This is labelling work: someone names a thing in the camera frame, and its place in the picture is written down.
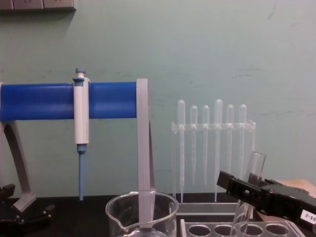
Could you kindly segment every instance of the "white label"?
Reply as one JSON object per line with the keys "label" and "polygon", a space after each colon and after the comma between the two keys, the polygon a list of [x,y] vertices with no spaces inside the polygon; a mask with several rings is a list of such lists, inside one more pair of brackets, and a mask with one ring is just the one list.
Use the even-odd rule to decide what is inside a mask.
{"label": "white label", "polygon": [[301,219],[312,224],[316,224],[316,214],[309,211],[303,210],[301,214]]}

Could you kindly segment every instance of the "test tube rack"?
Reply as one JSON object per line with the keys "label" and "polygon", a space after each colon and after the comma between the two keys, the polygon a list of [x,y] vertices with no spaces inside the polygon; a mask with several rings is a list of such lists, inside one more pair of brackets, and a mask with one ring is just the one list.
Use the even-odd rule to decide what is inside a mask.
{"label": "test tube rack", "polygon": [[[210,110],[207,105],[201,110],[201,123],[198,122],[198,107],[192,105],[190,108],[190,122],[186,122],[186,104],[184,100],[179,100],[178,123],[172,123],[173,196],[176,196],[179,190],[177,187],[180,186],[181,202],[183,202],[183,192],[186,191],[188,183],[191,187],[203,185],[201,172],[196,174],[197,165],[200,168],[202,165],[204,192],[210,193],[213,186],[216,202],[218,189],[216,183],[220,169],[236,177],[243,176],[247,160],[255,150],[256,124],[247,119],[247,107],[244,104],[238,108],[237,121],[234,120],[234,106],[229,104],[226,108],[226,122],[223,122],[223,101],[217,99],[214,123],[210,123]],[[188,176],[189,169],[192,169],[191,177]],[[212,178],[207,174],[208,172],[213,174],[211,185],[209,181]]]}

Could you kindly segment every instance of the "test tube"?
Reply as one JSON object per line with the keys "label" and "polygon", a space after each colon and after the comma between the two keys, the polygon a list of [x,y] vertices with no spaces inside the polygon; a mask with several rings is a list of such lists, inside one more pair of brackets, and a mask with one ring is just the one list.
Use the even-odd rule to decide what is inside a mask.
{"label": "test tube", "polygon": [[197,123],[198,123],[198,108],[195,105],[191,106],[191,161],[192,161],[192,183],[195,184],[196,165],[197,165]]}
{"label": "test tube", "polygon": [[229,126],[227,130],[227,172],[231,173],[234,123],[234,106],[232,104],[229,104],[226,108],[226,123]]}
{"label": "test tube", "polygon": [[244,156],[245,156],[245,123],[247,117],[247,107],[242,104],[239,106],[238,112],[239,119],[239,162],[240,162],[240,178],[243,177],[243,167],[244,167]]}
{"label": "test tube", "polygon": [[178,101],[178,125],[180,133],[180,193],[181,202],[183,202],[184,191],[184,131],[186,125],[186,102],[184,100]]}
{"label": "test tube", "polygon": [[[252,152],[251,157],[247,163],[245,173],[242,176],[242,180],[249,182],[249,177],[252,174],[251,184],[259,185],[261,180],[262,170],[264,168],[266,155],[260,152]],[[241,200],[238,201],[236,213],[231,228],[231,237],[246,237],[250,235],[248,228],[251,227],[249,222],[253,207]]]}
{"label": "test tube", "polygon": [[209,107],[203,106],[202,109],[202,123],[203,123],[203,168],[204,168],[204,182],[207,181],[207,148],[208,148],[208,125],[209,125]]}
{"label": "test tube", "polygon": [[215,172],[214,172],[214,189],[215,189],[215,202],[217,201],[217,178],[219,175],[219,159],[220,159],[220,137],[221,137],[221,124],[223,118],[223,101],[217,99],[215,101],[215,114],[214,114],[214,123],[216,126],[215,133]]}

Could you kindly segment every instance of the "transparent plastic tray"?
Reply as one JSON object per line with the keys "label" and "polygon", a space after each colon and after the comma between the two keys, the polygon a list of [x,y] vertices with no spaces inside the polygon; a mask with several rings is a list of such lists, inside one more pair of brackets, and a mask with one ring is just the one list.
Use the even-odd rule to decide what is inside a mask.
{"label": "transparent plastic tray", "polygon": [[[181,219],[182,237],[227,237],[231,231],[230,222],[185,222]],[[305,237],[291,222],[249,222],[234,233],[236,237]]]}

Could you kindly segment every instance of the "transfer pipette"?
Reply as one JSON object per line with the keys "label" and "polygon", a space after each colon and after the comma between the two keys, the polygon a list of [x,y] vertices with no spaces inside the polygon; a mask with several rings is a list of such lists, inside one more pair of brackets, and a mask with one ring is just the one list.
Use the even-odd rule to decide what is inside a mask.
{"label": "transfer pipette", "polygon": [[247,117],[247,107],[246,105],[242,104],[239,106],[239,113],[238,113],[238,120],[239,120],[239,162],[240,162],[240,178],[243,178],[243,167],[244,167],[244,155],[245,155],[245,130],[244,126],[246,123]]}
{"label": "transfer pipette", "polygon": [[227,167],[228,173],[231,173],[232,166],[232,149],[233,149],[233,123],[234,123],[234,106],[228,105],[226,108],[226,123],[229,128],[227,130]]}
{"label": "transfer pipette", "polygon": [[203,168],[204,168],[204,182],[207,180],[207,146],[208,146],[208,125],[209,125],[209,107],[203,106],[202,109],[202,123],[203,123]]}
{"label": "transfer pipette", "polygon": [[219,175],[219,159],[220,159],[220,139],[221,139],[221,123],[223,118],[223,101],[217,99],[215,101],[215,114],[214,114],[214,123],[216,126],[215,134],[215,172],[214,172],[214,188],[215,188],[215,202],[217,201],[217,178]]}
{"label": "transfer pipette", "polygon": [[178,101],[178,125],[180,132],[180,193],[181,202],[183,202],[184,191],[184,130],[186,125],[186,102]]}
{"label": "transfer pipette", "polygon": [[192,161],[192,183],[195,183],[196,165],[197,165],[197,123],[198,123],[198,108],[195,105],[191,106],[191,161]]}

